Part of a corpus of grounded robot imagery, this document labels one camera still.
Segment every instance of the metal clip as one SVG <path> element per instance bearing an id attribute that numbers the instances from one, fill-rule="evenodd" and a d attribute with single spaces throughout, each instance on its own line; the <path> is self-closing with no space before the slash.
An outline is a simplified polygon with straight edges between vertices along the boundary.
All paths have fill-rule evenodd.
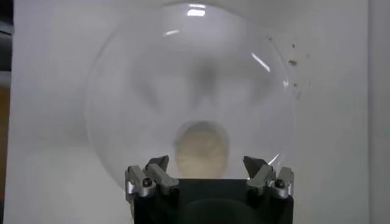
<path id="1" fill-rule="evenodd" d="M 154 195 L 156 184 L 141 170 L 139 166 L 130 166 L 125 172 L 126 200 L 131 203 L 135 194 L 140 197 Z"/>
<path id="2" fill-rule="evenodd" d="M 282 167 L 278 177 L 271 183 L 272 196 L 274 198 L 286 199 L 293 196 L 294 172 L 288 167 Z"/>

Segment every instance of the splatter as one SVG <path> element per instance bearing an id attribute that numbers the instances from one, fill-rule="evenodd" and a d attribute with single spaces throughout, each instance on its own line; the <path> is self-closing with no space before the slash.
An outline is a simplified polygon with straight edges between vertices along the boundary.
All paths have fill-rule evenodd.
<path id="1" fill-rule="evenodd" d="M 288 60 L 287 61 L 290 65 L 292 66 L 297 66 L 298 62 L 297 61 L 294 61 L 294 60 Z"/>

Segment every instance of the curved glass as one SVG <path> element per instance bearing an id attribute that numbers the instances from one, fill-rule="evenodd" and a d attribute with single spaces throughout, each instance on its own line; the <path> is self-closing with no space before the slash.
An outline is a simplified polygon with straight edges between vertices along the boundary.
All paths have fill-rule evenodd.
<path id="1" fill-rule="evenodd" d="M 128 19 L 91 70 L 90 142 L 124 186 L 129 165 L 169 155 L 178 178 L 247 178 L 243 156 L 278 167 L 293 94 L 271 41 L 217 7 L 178 4 Z"/>

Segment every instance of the metal bracket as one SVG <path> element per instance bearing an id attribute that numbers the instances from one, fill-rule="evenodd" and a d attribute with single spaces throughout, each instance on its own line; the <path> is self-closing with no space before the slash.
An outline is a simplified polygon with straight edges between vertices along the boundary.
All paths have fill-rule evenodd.
<path id="1" fill-rule="evenodd" d="M 164 195 L 179 193 L 179 180 L 170 177 L 159 165 L 153 163 L 145 167 L 145 173 L 160 185 Z"/>
<path id="2" fill-rule="evenodd" d="M 139 166 L 130 166 L 125 172 L 126 200 L 131 203 L 135 194 L 140 197 L 154 195 L 156 184 Z"/>
<path id="3" fill-rule="evenodd" d="M 293 196 L 294 172 L 288 167 L 282 167 L 278 177 L 271 183 L 272 196 L 274 198 L 285 199 Z"/>
<path id="4" fill-rule="evenodd" d="M 252 179 L 247 180 L 246 184 L 250 190 L 256 192 L 257 196 L 261 196 L 274 179 L 274 169 L 272 166 L 264 164 Z"/>

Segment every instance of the screw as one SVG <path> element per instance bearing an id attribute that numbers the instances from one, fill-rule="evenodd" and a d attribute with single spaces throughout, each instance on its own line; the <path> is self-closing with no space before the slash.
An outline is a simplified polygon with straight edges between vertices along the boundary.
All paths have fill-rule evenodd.
<path id="1" fill-rule="evenodd" d="M 153 181 L 152 179 L 150 179 L 149 177 L 145 178 L 143 181 L 142 181 L 142 186 L 144 187 L 150 187 L 152 185 Z"/>
<path id="2" fill-rule="evenodd" d="M 275 187 L 277 188 L 284 188 L 285 182 L 282 179 L 276 179 L 275 180 Z"/>

